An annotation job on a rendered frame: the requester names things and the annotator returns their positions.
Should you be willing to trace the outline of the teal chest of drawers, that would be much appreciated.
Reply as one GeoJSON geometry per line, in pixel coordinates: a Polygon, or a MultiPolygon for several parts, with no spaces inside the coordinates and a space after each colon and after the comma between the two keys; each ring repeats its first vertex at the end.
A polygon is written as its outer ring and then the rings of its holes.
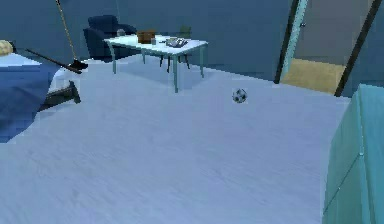
{"type": "Polygon", "coordinates": [[[331,142],[322,224],[384,224],[384,88],[361,84],[331,142]]]}

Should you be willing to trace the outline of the black and white ball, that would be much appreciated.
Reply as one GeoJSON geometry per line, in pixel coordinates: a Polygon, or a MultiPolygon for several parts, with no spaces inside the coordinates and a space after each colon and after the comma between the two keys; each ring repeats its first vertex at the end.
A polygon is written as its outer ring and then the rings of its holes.
{"type": "Polygon", "coordinates": [[[235,103],[243,103],[247,97],[247,92],[244,89],[237,89],[232,94],[232,99],[235,103]]]}

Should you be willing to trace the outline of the pale teal table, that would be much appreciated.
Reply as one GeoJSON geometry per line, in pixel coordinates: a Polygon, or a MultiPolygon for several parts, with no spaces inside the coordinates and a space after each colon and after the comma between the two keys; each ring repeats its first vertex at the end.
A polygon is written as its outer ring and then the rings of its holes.
{"type": "Polygon", "coordinates": [[[195,50],[198,50],[200,53],[200,75],[204,76],[204,53],[208,47],[207,41],[202,40],[193,40],[188,39],[188,43],[181,48],[172,48],[167,46],[165,41],[169,39],[169,36],[156,35],[156,43],[152,44],[141,44],[138,42],[137,35],[127,35],[120,36],[115,38],[104,39],[104,42],[107,44],[110,50],[112,58],[112,71],[113,73],[117,72],[116,67],[116,57],[115,57],[115,46],[121,46],[126,48],[132,48],[139,50],[142,55],[143,63],[146,63],[145,56],[147,54],[159,54],[164,56],[169,56],[170,61],[172,62],[172,72],[173,72],[173,83],[174,91],[178,92],[178,57],[184,54],[188,54],[195,50]]]}

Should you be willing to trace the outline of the dark green chair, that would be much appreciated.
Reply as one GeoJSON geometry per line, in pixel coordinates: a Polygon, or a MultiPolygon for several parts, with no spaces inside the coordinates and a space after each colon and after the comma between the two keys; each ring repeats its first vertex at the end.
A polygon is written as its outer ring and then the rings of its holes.
{"type": "MultiPolygon", "coordinates": [[[[179,31],[176,33],[176,36],[175,37],[171,37],[170,39],[177,39],[177,38],[181,38],[181,39],[190,39],[191,38],[191,26],[187,26],[187,25],[181,25],[179,31]]],[[[185,62],[187,64],[187,68],[190,69],[190,65],[189,65],[189,62],[188,62],[188,54],[184,54],[184,59],[185,59],[185,62]]],[[[162,64],[163,64],[163,60],[164,60],[164,55],[161,55],[160,56],[160,64],[159,66],[161,67],[162,64]]],[[[170,56],[168,56],[168,65],[167,65],[167,72],[169,73],[169,69],[170,69],[170,61],[171,61],[171,58],[170,56]]],[[[178,62],[180,63],[181,62],[181,56],[178,56],[178,62]]]]}

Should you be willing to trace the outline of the brown box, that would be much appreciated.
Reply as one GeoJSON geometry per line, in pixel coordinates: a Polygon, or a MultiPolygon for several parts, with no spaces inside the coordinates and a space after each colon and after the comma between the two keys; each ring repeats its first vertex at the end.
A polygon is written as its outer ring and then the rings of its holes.
{"type": "Polygon", "coordinates": [[[140,44],[150,44],[151,40],[155,37],[154,30],[138,31],[137,37],[140,44]]]}

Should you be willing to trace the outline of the teal room door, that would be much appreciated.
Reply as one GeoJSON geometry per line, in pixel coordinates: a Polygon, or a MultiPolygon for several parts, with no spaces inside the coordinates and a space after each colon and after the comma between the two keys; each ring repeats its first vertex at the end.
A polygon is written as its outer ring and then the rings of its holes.
{"type": "Polygon", "coordinates": [[[289,68],[295,53],[296,45],[299,39],[301,24],[303,23],[307,2],[308,0],[299,0],[298,2],[298,6],[296,8],[296,13],[294,16],[294,21],[291,29],[290,39],[288,42],[288,47],[287,47],[287,51],[284,58],[280,80],[283,80],[283,78],[289,71],[289,68]]]}

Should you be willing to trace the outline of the blue bed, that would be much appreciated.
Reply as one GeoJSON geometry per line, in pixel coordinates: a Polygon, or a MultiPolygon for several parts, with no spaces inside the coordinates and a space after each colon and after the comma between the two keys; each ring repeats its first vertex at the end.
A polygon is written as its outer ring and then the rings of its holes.
{"type": "Polygon", "coordinates": [[[0,56],[0,143],[25,131],[38,112],[73,100],[80,103],[74,80],[61,68],[11,53],[0,56]]]}

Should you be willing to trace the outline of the yellow pillow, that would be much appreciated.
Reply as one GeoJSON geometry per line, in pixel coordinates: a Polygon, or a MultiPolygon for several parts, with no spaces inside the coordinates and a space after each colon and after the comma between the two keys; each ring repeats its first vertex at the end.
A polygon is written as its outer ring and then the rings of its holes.
{"type": "Polygon", "coordinates": [[[7,40],[0,40],[0,56],[6,56],[13,52],[12,44],[7,40]]]}

